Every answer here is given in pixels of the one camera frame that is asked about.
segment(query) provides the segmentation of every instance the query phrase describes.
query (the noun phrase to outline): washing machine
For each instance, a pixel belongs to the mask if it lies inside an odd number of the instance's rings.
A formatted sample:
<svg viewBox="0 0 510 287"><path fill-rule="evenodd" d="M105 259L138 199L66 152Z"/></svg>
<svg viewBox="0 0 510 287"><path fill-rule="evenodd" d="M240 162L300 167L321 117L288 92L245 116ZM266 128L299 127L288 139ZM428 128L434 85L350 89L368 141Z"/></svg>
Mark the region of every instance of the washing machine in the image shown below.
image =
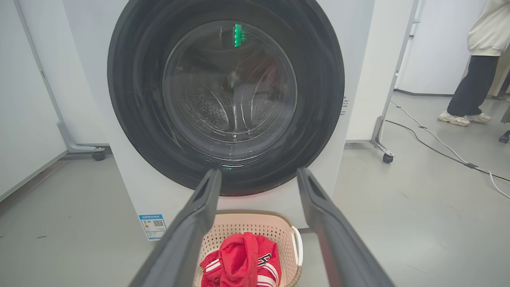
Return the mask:
<svg viewBox="0 0 510 287"><path fill-rule="evenodd" d="M296 169L332 196L373 0L64 6L142 230L158 240L209 169L218 210L306 227Z"/></svg>

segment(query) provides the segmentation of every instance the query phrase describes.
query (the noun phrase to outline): beige plastic basket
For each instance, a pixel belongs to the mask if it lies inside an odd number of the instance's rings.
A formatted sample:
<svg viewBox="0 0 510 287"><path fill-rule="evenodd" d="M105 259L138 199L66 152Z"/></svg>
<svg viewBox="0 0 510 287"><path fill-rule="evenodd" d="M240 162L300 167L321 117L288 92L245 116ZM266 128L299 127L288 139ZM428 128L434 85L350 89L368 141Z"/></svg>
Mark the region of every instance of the beige plastic basket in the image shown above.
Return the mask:
<svg viewBox="0 0 510 287"><path fill-rule="evenodd" d="M280 287L294 287L301 277L303 241L301 234L283 215L256 210L219 211L213 228L202 242L198 264L211 252L218 250L227 237L236 233L261 234L278 244L282 277ZM193 286L200 287L203 271L197 266Z"/></svg>

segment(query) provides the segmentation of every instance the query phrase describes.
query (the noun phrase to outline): basket handle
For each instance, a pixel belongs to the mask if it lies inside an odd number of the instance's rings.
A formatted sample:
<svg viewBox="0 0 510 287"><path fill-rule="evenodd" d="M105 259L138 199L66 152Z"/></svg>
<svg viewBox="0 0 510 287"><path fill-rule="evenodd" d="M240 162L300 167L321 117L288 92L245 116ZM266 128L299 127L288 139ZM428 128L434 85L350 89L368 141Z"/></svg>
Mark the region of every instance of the basket handle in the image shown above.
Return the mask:
<svg viewBox="0 0 510 287"><path fill-rule="evenodd" d="M294 250L297 249L296 264L298 266L302 266L303 265L303 239L301 238L301 233L299 233L299 230L297 230L296 227L292 226L291 229L294 232L294 235L297 239L297 246L296 246L296 241L294 240L294 238L292 238L293 239L292 243L294 244Z"/></svg>

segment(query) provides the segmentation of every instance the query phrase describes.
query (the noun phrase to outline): green indicator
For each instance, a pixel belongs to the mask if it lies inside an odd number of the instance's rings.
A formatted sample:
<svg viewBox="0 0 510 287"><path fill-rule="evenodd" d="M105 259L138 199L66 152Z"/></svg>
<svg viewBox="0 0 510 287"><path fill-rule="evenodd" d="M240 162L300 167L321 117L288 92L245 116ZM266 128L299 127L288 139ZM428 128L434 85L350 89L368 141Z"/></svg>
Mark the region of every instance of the green indicator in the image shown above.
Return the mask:
<svg viewBox="0 0 510 287"><path fill-rule="evenodd" d="M243 26L236 24L234 27L234 47L239 47L244 40Z"/></svg>

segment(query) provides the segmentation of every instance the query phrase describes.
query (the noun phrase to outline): gray floor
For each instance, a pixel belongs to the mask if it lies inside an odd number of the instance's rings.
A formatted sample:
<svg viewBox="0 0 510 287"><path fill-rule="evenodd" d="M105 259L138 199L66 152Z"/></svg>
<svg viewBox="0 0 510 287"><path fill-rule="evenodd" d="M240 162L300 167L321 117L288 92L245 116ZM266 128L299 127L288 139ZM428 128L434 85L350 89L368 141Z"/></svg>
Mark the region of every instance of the gray floor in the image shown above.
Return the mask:
<svg viewBox="0 0 510 287"><path fill-rule="evenodd" d="M508 103L487 100L494 120L463 128L436 120L449 98L393 100L465 160L510 178L510 147L498 142L510 129L499 123ZM447 152L400 110L388 119ZM383 142L397 154L392 164L369 145L346 147L334 201L395 284L508 286L510 200L401 127L387 123ZM303 239L299 286L327 286L316 236ZM113 157L72 160L0 217L0 286L127 286L153 247Z"/></svg>

